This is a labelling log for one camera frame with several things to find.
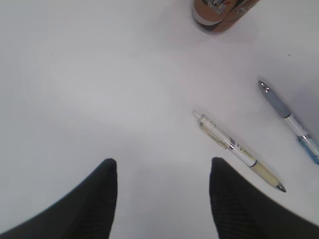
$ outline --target ballpoint pen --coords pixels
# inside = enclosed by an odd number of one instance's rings
[[[282,183],[258,162],[248,151],[241,147],[236,141],[214,124],[207,116],[201,115],[196,111],[192,113],[198,119],[200,128],[224,149],[230,150],[237,158],[243,161],[251,170],[260,176],[270,186],[277,188],[284,193],[285,187]]]
[[[282,117],[292,131],[297,135],[300,145],[306,150],[314,163],[319,164],[319,147],[312,139],[305,128],[296,120],[290,109],[277,96],[276,92],[262,81],[258,81],[259,88],[267,101],[275,109],[280,117]]]

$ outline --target beige pen grip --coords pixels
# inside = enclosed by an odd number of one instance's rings
[[[260,162],[257,161],[256,164],[250,168],[269,185],[277,187],[280,184],[279,180]]]

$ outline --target white desk surface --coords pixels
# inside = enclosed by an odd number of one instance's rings
[[[191,0],[2,0],[0,232],[118,163],[113,239],[211,239],[211,159],[319,225],[319,166],[260,94],[267,79],[319,137],[317,0],[261,0],[209,35]],[[200,131],[252,148],[287,193]]]

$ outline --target brown can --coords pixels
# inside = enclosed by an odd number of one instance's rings
[[[234,25],[259,0],[194,0],[193,17],[205,30],[222,32]]]

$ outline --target blue pen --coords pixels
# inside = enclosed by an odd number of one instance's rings
[[[295,132],[300,145],[306,150],[314,163],[319,164],[318,144],[311,138],[305,128],[295,119],[290,109],[277,96],[274,90],[262,81],[258,81],[258,85],[267,101],[271,104],[279,116],[286,121],[293,132]]]

